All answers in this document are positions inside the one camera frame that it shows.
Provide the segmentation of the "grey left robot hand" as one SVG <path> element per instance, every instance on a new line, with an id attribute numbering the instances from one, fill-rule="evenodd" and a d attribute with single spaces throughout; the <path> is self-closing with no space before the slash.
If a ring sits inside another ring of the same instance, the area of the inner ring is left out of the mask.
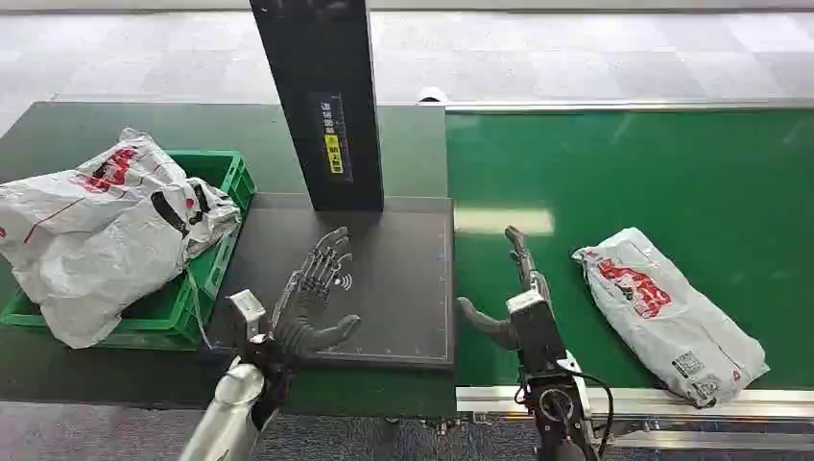
<path id="1" fill-rule="evenodd" d="M 360 326 L 361 318 L 355 314 L 343 317 L 332 327 L 314 325 L 329 307 L 334 280 L 342 274 L 343 265 L 352 260 L 352 254 L 344 250 L 348 241 L 346 227 L 330 231 L 287 281 L 272 319 L 273 362 L 278 367 L 292 367 L 316 352 L 338 346 Z"/>

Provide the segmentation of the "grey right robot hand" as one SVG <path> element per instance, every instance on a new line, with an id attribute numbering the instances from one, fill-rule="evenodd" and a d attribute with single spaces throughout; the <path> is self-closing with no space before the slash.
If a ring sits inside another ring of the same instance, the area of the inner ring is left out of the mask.
<path id="1" fill-rule="evenodd" d="M 509 225 L 504 233 L 513 244 L 510 256 L 515 263 L 521 291 L 505 301 L 508 317 L 494 319 L 477 309 L 466 297 L 457 305 L 464 319 L 497 346 L 518 353 L 520 364 L 529 374 L 548 373 L 566 358 L 559 334 L 547 280 L 540 272 L 527 245 L 526 235 Z"/>

